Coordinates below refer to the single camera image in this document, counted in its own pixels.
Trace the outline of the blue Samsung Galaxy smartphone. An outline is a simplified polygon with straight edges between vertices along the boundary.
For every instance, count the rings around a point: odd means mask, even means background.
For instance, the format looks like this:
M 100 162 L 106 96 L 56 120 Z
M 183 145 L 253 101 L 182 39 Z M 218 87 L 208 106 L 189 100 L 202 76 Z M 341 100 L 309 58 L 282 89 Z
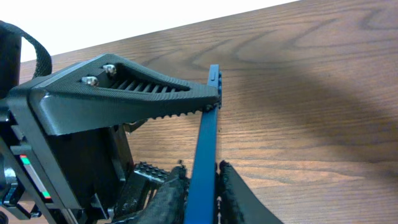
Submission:
M 217 203 L 217 135 L 219 106 L 202 113 L 184 224 L 215 223 Z

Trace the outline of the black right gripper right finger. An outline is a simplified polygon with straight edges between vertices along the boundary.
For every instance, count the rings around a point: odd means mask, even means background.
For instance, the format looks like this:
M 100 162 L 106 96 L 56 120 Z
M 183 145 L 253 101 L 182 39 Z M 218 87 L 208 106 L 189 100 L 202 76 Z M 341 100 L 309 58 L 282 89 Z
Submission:
M 282 224 L 226 161 L 220 162 L 218 194 L 221 197 L 220 223 Z

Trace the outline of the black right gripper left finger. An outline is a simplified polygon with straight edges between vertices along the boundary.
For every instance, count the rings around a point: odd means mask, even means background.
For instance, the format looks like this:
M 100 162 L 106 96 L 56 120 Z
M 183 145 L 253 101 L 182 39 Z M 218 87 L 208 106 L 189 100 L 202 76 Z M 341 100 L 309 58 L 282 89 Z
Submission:
M 136 164 L 113 207 L 112 223 L 182 223 L 190 179 L 180 162 L 170 172 Z

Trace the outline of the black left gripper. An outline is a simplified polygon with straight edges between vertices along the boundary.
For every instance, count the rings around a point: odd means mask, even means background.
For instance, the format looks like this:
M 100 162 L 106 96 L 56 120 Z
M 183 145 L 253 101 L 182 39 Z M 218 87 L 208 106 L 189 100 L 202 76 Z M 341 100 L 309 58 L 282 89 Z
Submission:
M 174 171 L 141 162 L 124 185 L 132 156 L 117 124 L 219 102 L 216 87 L 114 54 L 12 88 L 1 101 L 1 205 L 20 220 L 49 223 L 173 218 Z

